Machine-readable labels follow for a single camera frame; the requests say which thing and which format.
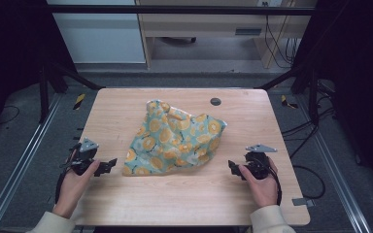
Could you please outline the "aluminium floor rail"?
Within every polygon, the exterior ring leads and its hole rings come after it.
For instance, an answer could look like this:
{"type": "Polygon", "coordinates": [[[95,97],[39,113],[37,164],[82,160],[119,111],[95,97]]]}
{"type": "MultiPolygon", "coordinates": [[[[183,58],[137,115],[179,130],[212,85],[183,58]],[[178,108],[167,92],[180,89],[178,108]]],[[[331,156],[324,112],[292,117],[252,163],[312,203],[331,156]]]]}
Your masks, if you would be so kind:
{"type": "Polygon", "coordinates": [[[334,110],[320,108],[319,113],[319,125],[308,126],[303,133],[305,144],[290,154],[304,197],[315,202],[314,207],[308,208],[311,221],[303,231],[371,233],[343,174],[342,162],[335,158],[322,133],[323,129],[335,132],[338,121],[333,118],[334,110]]]}
{"type": "Polygon", "coordinates": [[[61,94],[54,94],[50,104],[49,113],[43,119],[43,121],[38,124],[32,138],[29,140],[27,147],[17,162],[16,167],[0,192],[0,221],[9,204],[11,203],[17,188],[19,187],[19,184],[21,183],[24,174],[29,167],[30,162],[34,158],[37,149],[41,145],[41,142],[49,129],[52,119],[58,110],[61,99],[61,94]]]}

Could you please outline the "grey metal table bracket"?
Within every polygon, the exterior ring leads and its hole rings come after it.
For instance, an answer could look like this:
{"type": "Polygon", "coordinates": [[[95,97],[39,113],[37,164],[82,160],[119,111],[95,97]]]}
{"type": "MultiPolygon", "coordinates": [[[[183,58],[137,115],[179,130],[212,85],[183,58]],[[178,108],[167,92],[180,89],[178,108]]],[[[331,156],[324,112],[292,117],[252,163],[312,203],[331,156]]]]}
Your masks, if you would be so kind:
{"type": "Polygon", "coordinates": [[[306,206],[307,208],[315,206],[314,200],[309,198],[293,198],[292,204],[294,206],[306,206]]]}

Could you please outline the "person's left hand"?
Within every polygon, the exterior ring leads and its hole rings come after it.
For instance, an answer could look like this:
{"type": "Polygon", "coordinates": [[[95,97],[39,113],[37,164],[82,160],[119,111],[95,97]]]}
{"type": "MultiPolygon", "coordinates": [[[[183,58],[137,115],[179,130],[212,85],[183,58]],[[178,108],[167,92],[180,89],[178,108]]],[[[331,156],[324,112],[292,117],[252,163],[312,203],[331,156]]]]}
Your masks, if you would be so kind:
{"type": "Polygon", "coordinates": [[[52,212],[55,215],[70,218],[76,209],[79,200],[84,194],[88,183],[100,165],[99,160],[94,160],[82,175],[68,171],[60,188],[57,203],[52,212]]]}

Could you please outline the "yellow black tape strip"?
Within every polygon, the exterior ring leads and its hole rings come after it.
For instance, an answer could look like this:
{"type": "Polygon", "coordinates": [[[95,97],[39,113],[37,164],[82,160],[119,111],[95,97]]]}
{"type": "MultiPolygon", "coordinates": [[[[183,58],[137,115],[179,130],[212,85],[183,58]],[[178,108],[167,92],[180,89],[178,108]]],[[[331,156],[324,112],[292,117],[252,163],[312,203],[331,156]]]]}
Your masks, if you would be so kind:
{"type": "Polygon", "coordinates": [[[298,105],[290,103],[287,100],[287,97],[285,95],[281,95],[281,103],[282,103],[282,106],[289,107],[289,108],[292,108],[292,109],[298,109],[298,105]]]}

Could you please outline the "white cabinet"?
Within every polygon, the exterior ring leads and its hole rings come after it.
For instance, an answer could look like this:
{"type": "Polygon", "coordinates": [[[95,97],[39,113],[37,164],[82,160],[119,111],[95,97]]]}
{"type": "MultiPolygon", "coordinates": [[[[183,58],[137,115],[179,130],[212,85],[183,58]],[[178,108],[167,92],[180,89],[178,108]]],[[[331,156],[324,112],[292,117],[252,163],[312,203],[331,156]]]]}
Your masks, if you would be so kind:
{"type": "Polygon", "coordinates": [[[136,14],[54,14],[75,63],[145,63],[136,14]]]}

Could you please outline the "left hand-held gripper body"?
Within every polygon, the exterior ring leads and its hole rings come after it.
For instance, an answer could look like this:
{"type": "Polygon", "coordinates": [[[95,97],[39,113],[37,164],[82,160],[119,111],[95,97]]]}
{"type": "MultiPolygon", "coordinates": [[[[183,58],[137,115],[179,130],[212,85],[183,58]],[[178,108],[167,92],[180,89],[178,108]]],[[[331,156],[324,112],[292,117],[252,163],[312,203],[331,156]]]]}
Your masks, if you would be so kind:
{"type": "Polygon", "coordinates": [[[60,165],[62,169],[72,169],[77,175],[81,176],[93,162],[99,145],[88,138],[84,138],[81,143],[73,146],[66,162],[60,165]]]}

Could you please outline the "black metal frame stand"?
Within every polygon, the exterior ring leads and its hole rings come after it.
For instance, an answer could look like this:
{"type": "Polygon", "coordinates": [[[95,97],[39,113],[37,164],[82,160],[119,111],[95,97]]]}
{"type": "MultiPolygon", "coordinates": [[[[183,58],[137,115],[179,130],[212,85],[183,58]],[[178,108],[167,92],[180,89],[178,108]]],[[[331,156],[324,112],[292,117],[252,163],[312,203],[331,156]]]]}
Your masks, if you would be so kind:
{"type": "Polygon", "coordinates": [[[64,93],[68,89],[64,77],[72,78],[74,81],[81,83],[92,90],[100,90],[103,88],[102,85],[98,85],[82,77],[77,71],[67,69],[58,63],[51,62],[44,64],[39,72],[41,104],[40,123],[44,122],[50,113],[48,84],[52,86],[56,93],[64,93]]]}
{"type": "Polygon", "coordinates": [[[291,68],[289,71],[283,73],[278,78],[265,83],[258,87],[258,89],[268,90],[273,86],[286,81],[289,78],[295,78],[290,90],[294,94],[299,94],[309,88],[308,97],[308,116],[314,125],[319,125],[319,113],[318,113],[318,73],[313,66],[299,65],[291,68]]]}

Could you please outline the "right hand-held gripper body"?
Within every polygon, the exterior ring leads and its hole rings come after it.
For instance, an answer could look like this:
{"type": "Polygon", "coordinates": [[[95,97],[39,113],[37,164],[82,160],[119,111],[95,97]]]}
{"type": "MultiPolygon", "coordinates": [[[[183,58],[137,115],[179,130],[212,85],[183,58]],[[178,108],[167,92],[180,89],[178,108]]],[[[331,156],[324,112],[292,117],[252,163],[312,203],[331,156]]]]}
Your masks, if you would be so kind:
{"type": "Polygon", "coordinates": [[[272,175],[274,179],[277,179],[277,175],[270,165],[269,157],[266,155],[267,152],[277,152],[276,149],[257,144],[246,147],[246,150],[248,151],[245,154],[247,162],[246,167],[257,180],[263,180],[269,175],[272,175]]]}

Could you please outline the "black horizontal frame bar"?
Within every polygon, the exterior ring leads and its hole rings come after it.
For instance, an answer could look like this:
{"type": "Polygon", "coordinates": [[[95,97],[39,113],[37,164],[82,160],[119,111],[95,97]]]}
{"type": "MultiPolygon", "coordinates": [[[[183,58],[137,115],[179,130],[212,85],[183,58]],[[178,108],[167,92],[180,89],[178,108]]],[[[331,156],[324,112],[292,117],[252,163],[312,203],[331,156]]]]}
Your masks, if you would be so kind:
{"type": "Polygon", "coordinates": [[[224,6],[47,5],[44,9],[51,13],[64,14],[312,16],[316,13],[315,8],[224,6]]]}

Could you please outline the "teal orange-slice print cloth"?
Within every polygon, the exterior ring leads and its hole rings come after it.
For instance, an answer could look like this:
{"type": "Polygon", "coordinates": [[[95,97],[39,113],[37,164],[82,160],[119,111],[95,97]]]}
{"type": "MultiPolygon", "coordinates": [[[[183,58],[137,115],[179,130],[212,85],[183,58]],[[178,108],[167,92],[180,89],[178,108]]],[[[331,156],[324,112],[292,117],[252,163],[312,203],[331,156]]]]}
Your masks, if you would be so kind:
{"type": "Polygon", "coordinates": [[[210,161],[227,126],[221,119],[191,115],[161,100],[147,112],[123,164],[124,176],[150,176],[202,166],[210,161]]]}

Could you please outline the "black curtain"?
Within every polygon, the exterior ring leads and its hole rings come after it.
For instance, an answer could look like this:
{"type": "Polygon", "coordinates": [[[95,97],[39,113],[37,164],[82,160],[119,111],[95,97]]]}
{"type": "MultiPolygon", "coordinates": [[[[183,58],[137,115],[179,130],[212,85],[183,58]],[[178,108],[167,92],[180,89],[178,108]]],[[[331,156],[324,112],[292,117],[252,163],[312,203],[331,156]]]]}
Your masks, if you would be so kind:
{"type": "Polygon", "coordinates": [[[373,169],[373,0],[318,0],[295,57],[321,41],[312,60],[319,77],[335,84],[335,105],[360,158],[373,169]]]}
{"type": "Polygon", "coordinates": [[[0,0],[0,114],[8,97],[39,81],[46,61],[74,70],[47,0],[0,0]]]}

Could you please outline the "person's right hand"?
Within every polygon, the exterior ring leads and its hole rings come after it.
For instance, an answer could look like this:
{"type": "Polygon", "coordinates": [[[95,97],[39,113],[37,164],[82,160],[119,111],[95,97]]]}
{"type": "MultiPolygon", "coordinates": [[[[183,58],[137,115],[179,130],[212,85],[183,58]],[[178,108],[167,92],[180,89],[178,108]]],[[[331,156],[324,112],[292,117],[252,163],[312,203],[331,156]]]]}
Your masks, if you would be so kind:
{"type": "Polygon", "coordinates": [[[278,185],[271,174],[263,180],[258,180],[244,165],[240,165],[239,170],[249,185],[257,210],[277,204],[278,185]]]}

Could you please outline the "yellow-handled tool on floor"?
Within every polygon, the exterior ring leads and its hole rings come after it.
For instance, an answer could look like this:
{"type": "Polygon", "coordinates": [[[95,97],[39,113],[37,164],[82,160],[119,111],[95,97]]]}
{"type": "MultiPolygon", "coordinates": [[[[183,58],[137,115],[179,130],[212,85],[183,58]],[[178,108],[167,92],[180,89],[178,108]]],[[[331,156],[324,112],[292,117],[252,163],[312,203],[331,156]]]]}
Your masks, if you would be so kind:
{"type": "Polygon", "coordinates": [[[82,105],[84,99],[85,99],[85,93],[79,94],[74,104],[73,110],[78,110],[80,106],[82,105]]]}

